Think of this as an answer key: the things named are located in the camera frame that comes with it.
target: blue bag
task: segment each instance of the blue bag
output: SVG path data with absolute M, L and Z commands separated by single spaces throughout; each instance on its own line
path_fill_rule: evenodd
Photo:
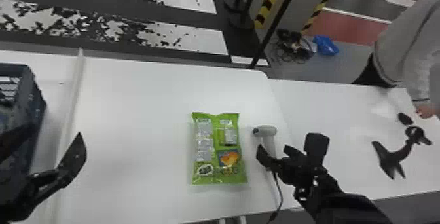
M 325 56 L 334 56 L 339 53 L 339 48 L 327 36 L 315 36 L 313 43 L 318 46 L 318 52 Z

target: person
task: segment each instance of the person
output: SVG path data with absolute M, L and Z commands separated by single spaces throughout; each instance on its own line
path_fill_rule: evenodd
M 418 0 L 374 43 L 367 67 L 352 84 L 392 88 L 403 81 L 423 119 L 438 108 L 430 99 L 430 69 L 440 62 L 440 0 Z

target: yellow and black striped post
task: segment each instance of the yellow and black striped post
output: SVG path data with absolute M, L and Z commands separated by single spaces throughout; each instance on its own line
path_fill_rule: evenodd
M 307 23 L 305 24 L 305 26 L 302 28 L 301 30 L 301 34 L 304 35 L 309 28 L 312 26 L 314 20 L 316 19 L 316 17 L 320 14 L 320 12 L 322 11 L 322 9 L 325 7 L 325 4 L 328 2 L 329 0 L 321 0 L 321 3 L 319 3 L 318 5 L 316 5 L 315 9 L 313 10 L 313 14 L 312 16 L 307 20 Z
M 276 0 L 264 0 L 261 9 L 255 18 L 255 28 L 263 28 L 267 17 L 270 14 L 271 8 L 274 6 Z

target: black plastic crate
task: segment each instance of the black plastic crate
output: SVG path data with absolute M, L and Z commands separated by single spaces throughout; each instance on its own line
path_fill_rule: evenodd
M 0 63 L 0 133 L 29 122 L 38 131 L 0 164 L 0 202 L 11 197 L 31 167 L 46 110 L 34 77 L 26 65 Z

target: snack bag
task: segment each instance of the snack bag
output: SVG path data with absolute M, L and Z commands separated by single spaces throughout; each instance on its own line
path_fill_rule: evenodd
M 238 136 L 238 114 L 193 113 L 192 119 L 196 125 L 192 183 L 247 182 Z

